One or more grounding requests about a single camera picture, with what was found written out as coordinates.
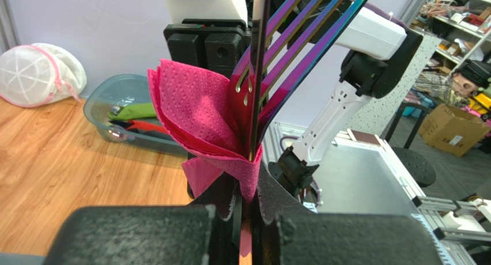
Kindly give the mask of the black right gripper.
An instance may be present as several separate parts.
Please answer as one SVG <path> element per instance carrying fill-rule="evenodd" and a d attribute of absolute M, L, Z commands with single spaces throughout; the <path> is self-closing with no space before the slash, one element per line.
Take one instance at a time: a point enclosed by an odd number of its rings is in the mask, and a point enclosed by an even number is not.
<path fill-rule="evenodd" d="M 163 30 L 171 59 L 231 77 L 250 44 L 243 20 L 184 19 Z"/>

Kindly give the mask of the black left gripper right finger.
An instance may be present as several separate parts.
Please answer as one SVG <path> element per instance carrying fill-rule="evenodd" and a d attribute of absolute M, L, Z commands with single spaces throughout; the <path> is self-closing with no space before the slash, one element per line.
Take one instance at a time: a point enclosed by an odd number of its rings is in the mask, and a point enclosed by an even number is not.
<path fill-rule="evenodd" d="M 414 217 L 313 213 L 264 164 L 252 210 L 253 264 L 441 264 Z"/>

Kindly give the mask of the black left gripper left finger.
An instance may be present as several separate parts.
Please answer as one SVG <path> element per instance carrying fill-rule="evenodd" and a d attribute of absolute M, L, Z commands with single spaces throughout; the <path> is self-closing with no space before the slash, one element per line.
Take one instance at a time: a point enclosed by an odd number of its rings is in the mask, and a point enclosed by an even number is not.
<path fill-rule="evenodd" d="M 242 197 L 227 173 L 185 206 L 89 206 L 70 214 L 45 264 L 238 264 Z"/>

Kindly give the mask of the magenta paper napkin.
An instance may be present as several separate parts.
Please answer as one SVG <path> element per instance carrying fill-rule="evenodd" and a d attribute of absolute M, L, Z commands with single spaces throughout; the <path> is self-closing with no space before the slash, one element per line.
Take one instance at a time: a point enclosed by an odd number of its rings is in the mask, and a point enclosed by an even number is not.
<path fill-rule="evenodd" d="M 242 196 L 255 195 L 263 148 L 254 161 L 242 154 L 242 141 L 228 104 L 227 77 L 200 67 L 161 59 L 147 70 L 149 93 L 167 133 L 195 157 L 182 168 L 195 196 L 222 173 L 240 183 Z"/>

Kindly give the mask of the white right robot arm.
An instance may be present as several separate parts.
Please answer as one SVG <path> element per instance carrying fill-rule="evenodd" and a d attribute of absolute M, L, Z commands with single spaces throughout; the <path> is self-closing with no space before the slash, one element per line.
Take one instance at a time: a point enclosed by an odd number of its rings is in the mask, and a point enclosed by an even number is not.
<path fill-rule="evenodd" d="M 421 36 L 354 0 L 310 0 L 272 46 L 267 42 L 301 0 L 285 0 L 274 14 L 270 0 L 254 0 L 251 44 L 230 78 L 200 67 L 163 59 L 148 71 L 157 117 L 170 136 L 194 155 L 183 169 L 195 195 L 222 173 L 235 177 L 241 194 L 256 191 L 262 139 L 296 88 L 332 45 L 350 49 L 328 104 L 288 149 L 304 188 L 338 131 L 371 99 L 380 99 L 400 81 Z"/>

